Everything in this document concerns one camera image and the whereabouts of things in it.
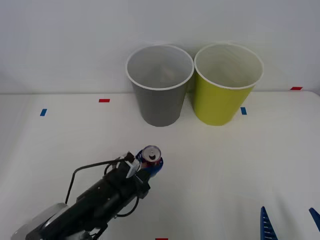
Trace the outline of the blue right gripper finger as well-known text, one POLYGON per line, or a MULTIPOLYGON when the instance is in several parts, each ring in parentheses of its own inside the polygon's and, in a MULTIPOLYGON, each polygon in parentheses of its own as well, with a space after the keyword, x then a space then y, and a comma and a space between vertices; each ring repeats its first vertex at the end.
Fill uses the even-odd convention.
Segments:
POLYGON ((260 210, 260 239, 278 240, 264 206, 262 206, 260 210))
POLYGON ((309 212, 310 212, 315 224, 320 225, 320 214, 313 207, 311 207, 309 209, 309 212))

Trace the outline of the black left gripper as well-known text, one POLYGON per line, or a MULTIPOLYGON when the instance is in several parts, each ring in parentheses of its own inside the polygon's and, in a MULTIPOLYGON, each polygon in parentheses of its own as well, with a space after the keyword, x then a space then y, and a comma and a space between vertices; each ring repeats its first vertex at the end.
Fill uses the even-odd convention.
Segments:
POLYGON ((104 175, 111 185, 119 191, 121 197, 144 199, 151 188, 150 178, 153 178, 162 169, 164 161, 162 157, 156 160, 147 160, 143 157, 143 150, 140 150, 135 158, 140 164, 137 161, 108 164, 104 175))

